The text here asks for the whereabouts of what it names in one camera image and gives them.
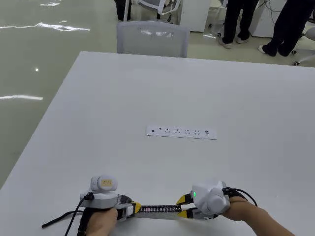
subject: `human arm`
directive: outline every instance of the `human arm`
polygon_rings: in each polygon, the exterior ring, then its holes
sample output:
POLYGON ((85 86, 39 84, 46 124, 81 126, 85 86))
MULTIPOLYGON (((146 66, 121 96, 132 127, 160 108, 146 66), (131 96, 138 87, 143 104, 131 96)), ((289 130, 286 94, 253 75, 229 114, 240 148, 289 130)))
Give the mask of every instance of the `human arm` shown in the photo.
POLYGON ((94 213, 88 223, 87 236, 108 236, 115 228, 117 215, 114 208, 107 212, 94 213))
POLYGON ((264 209, 250 204, 241 197, 233 197, 230 202, 231 207, 223 216, 230 220, 246 222, 257 236, 294 236, 264 209))

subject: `gray chair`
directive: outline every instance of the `gray chair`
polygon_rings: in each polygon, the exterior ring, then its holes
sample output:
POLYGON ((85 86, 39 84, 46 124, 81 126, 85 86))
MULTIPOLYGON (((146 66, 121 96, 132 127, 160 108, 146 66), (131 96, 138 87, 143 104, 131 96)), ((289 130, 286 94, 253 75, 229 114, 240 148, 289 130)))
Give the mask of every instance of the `gray chair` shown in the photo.
MULTIPOLYGON (((307 38, 309 38, 310 40, 312 41, 315 41, 315 27, 309 29, 305 36, 307 38)), ((296 49, 294 51, 292 51, 292 54, 295 55, 296 53, 301 53, 301 52, 305 52, 305 53, 310 53, 310 55, 308 57, 305 57, 305 58, 302 58, 298 61, 295 61, 293 63, 293 65, 295 66, 298 66, 300 63, 302 63, 303 61, 306 61, 306 60, 310 60, 312 58, 315 58, 315 50, 309 50, 309 49, 296 49)))
POLYGON ((146 9, 157 12, 157 18, 161 15, 177 11, 181 0, 169 0, 169 5, 165 7, 166 0, 137 0, 138 4, 146 9))
POLYGON ((189 29, 156 21, 117 24, 117 53, 187 57, 189 29))

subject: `wrist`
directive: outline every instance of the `wrist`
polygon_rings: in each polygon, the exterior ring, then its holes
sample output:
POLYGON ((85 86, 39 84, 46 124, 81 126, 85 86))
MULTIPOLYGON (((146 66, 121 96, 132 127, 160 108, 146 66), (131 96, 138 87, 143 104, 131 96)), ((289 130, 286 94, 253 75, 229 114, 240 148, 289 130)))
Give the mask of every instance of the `wrist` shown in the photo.
POLYGON ((107 229, 98 229, 94 230, 93 232, 87 231, 86 236, 108 236, 109 232, 107 229))
POLYGON ((250 222, 255 219, 255 216, 259 215, 261 212, 265 210, 258 208, 252 204, 248 204, 243 214, 243 221, 250 224, 250 222))

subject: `gray floor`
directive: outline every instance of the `gray floor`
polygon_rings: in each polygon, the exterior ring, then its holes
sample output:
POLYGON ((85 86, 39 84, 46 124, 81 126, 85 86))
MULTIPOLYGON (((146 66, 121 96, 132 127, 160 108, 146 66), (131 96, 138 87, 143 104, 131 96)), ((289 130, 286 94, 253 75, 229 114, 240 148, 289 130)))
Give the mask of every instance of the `gray floor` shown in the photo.
MULTIPOLYGON (((134 20, 153 19, 140 7, 134 20)), ((3 185, 80 51, 116 52, 113 0, 2 0, 0 3, 0 186, 3 185)), ((297 56, 270 58, 252 38, 226 50, 209 30, 192 33, 189 58, 290 65, 297 56)), ((303 38, 299 48, 315 49, 303 38)), ((315 61, 303 66, 315 67, 315 61)))

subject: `power strip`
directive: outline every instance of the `power strip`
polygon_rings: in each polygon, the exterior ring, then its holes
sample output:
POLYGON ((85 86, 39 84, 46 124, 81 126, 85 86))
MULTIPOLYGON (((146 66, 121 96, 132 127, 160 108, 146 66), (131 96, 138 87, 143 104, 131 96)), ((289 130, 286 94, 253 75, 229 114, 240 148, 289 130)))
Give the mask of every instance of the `power strip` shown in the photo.
POLYGON ((191 139, 217 139, 217 133, 208 128, 187 128, 178 126, 148 125, 146 134, 148 136, 177 137, 191 139))

